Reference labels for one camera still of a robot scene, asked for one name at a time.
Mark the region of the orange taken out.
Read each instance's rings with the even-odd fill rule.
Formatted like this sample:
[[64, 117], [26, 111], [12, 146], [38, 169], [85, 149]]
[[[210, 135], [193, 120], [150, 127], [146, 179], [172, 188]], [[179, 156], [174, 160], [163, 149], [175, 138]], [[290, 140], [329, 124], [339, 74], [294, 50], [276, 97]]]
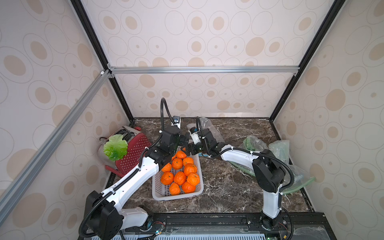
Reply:
[[190, 157], [186, 157], [183, 159], [183, 166], [186, 166], [187, 164], [194, 164], [194, 159]]
[[188, 182], [184, 182], [182, 184], [182, 189], [185, 194], [194, 193], [196, 190], [196, 187]]
[[171, 196], [177, 196], [181, 193], [181, 189], [180, 189], [180, 186], [173, 182], [170, 187], [169, 187], [169, 193]]
[[180, 170], [183, 168], [183, 160], [179, 158], [175, 158], [172, 160], [172, 168], [174, 170]]
[[163, 172], [161, 183], [165, 186], [171, 185], [174, 182], [174, 175], [171, 172]]
[[186, 158], [187, 157], [187, 154], [186, 153], [184, 153], [183, 151], [177, 151], [177, 153], [176, 153], [176, 158], [178, 158], [178, 159], [184, 159], [184, 158]]

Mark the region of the clear zip-top bag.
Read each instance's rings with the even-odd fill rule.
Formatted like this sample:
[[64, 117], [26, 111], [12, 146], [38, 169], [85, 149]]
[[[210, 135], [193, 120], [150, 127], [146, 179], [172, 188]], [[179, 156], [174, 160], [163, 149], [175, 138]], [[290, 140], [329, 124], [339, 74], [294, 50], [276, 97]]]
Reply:
[[[222, 137], [221, 133], [212, 125], [211, 120], [209, 120], [208, 118], [204, 118], [204, 117], [198, 118], [198, 117], [196, 117], [194, 124], [188, 124], [187, 125], [188, 131], [189, 131], [190, 128], [193, 128], [193, 127], [196, 127], [199, 131], [203, 130], [203, 129], [209, 129], [213, 133], [213, 135], [216, 138], [216, 140], [218, 140], [219, 142], [224, 142], [225, 143], [224, 138]], [[218, 156], [209, 156], [207, 154], [203, 154], [203, 155], [206, 155], [209, 158], [216, 158], [216, 157], [219, 156], [219, 154], [218, 154]]]

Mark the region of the green zip-top bag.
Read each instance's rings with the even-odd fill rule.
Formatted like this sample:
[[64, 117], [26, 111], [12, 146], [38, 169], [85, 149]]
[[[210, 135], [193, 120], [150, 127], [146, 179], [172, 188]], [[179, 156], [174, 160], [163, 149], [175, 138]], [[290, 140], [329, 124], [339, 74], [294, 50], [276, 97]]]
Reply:
[[290, 162], [290, 141], [280, 140], [275, 141], [267, 145], [264, 141], [256, 136], [248, 136], [243, 140], [243, 143], [239, 146], [241, 149], [249, 151], [263, 151], [270, 150], [276, 158], [282, 162], [289, 164]]

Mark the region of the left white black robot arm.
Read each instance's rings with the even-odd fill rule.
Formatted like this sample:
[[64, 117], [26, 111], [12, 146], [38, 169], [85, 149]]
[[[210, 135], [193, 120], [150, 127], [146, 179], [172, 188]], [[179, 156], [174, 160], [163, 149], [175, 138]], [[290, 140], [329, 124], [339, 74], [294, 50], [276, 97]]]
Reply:
[[142, 184], [172, 161], [182, 143], [188, 142], [181, 135], [181, 118], [169, 118], [172, 124], [165, 126], [164, 116], [161, 116], [160, 136], [143, 150], [139, 163], [128, 174], [102, 193], [88, 195], [87, 213], [79, 227], [80, 238], [98, 236], [102, 240], [110, 240], [127, 228], [145, 225], [149, 216], [147, 211], [142, 208], [123, 210], [123, 206]]

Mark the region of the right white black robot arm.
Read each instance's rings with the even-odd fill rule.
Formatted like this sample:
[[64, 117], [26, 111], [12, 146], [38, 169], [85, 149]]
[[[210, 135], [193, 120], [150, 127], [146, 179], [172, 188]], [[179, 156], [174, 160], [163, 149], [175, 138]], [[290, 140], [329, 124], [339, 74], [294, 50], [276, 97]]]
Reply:
[[218, 142], [208, 128], [203, 128], [199, 117], [196, 117], [196, 127], [189, 132], [193, 140], [186, 147], [189, 154], [202, 153], [210, 159], [234, 162], [253, 169], [257, 183], [263, 190], [261, 225], [268, 231], [276, 228], [282, 221], [283, 190], [291, 187], [295, 180], [289, 165], [276, 158], [270, 150], [250, 151]]

